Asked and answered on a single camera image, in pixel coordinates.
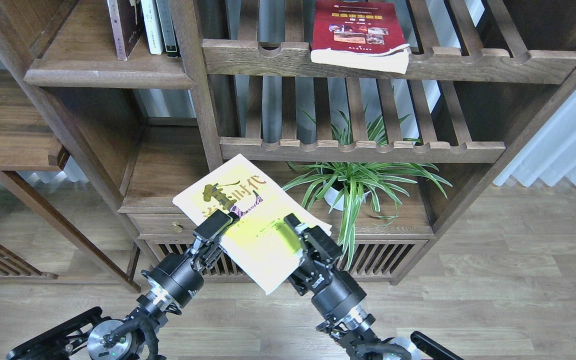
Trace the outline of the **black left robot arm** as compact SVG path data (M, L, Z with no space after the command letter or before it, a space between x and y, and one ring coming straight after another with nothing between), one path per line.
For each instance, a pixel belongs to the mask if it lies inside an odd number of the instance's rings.
M137 360L147 347L149 360L161 360L158 330L167 323L168 313L180 315L203 287L202 271L222 255L222 235L239 218L217 210L195 228L194 244L184 253L170 253L151 271L142 271L151 289L123 319L104 317L100 307L91 308L17 346L7 358L68 360L86 349L92 360Z

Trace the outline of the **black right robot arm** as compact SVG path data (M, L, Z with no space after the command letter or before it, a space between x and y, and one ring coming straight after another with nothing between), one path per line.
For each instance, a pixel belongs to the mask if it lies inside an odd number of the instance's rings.
M457 360L457 354L422 332L409 339L380 339L371 329L375 317L366 312L366 292L336 262L342 248L322 228L309 227L294 214L284 218L302 245L302 259L290 275L290 282L303 296L312 292L311 303L322 315L317 331L343 347L352 360L418 360L425 353L434 360Z

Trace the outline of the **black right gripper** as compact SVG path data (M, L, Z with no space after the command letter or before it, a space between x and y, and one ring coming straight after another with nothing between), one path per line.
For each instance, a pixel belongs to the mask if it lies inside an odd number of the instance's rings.
M320 226L309 227L294 213L284 218L303 248L301 264L288 280L300 296L313 292L311 303L324 318L325 326L362 326L369 317L362 308L366 292L335 262L343 249Z

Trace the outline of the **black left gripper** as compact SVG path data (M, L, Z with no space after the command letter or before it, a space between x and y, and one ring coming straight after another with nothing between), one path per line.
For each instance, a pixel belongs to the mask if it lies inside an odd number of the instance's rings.
M198 240L185 253L170 253L151 271L142 271L151 284L151 294L162 294L166 305L185 307L204 285L202 272L212 269L224 253L219 245L223 234L239 219L235 212L216 210L195 228L193 235Z

